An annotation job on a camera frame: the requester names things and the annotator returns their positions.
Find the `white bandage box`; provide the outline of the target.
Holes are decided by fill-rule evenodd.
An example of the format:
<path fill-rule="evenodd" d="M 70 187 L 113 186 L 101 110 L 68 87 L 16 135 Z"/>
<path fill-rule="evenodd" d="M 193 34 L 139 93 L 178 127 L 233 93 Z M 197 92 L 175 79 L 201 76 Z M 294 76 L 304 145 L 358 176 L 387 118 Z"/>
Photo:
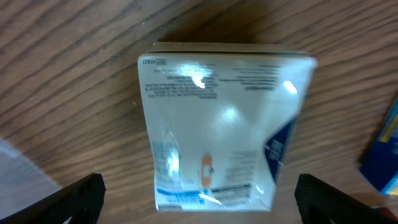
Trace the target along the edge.
<path fill-rule="evenodd" d="M 143 53 L 156 209 L 270 211 L 316 67 L 279 45 L 158 42 Z"/>

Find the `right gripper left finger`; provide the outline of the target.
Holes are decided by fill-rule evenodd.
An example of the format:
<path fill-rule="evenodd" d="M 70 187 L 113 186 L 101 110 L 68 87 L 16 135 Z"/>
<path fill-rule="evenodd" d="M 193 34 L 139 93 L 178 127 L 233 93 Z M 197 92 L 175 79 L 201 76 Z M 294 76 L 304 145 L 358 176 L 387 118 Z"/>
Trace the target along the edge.
<path fill-rule="evenodd" d="M 96 224 L 105 192 L 103 176 L 92 173 L 3 218 L 1 224 Z"/>

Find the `blue medicine box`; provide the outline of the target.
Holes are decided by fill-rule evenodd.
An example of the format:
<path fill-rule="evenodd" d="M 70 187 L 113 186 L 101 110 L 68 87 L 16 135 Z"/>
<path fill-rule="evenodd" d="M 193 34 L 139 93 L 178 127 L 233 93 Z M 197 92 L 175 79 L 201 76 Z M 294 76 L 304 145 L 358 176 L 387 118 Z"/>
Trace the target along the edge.
<path fill-rule="evenodd" d="M 397 98 L 359 169 L 383 195 L 397 196 Z"/>

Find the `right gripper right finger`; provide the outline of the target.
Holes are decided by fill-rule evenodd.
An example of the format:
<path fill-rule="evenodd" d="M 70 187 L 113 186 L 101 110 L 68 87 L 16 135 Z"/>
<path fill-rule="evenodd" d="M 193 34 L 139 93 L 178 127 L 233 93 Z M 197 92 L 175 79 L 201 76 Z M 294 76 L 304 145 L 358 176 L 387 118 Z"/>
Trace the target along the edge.
<path fill-rule="evenodd" d="M 371 208 L 310 174 L 299 175 L 294 195 L 303 224 L 397 224 L 389 210 Z"/>

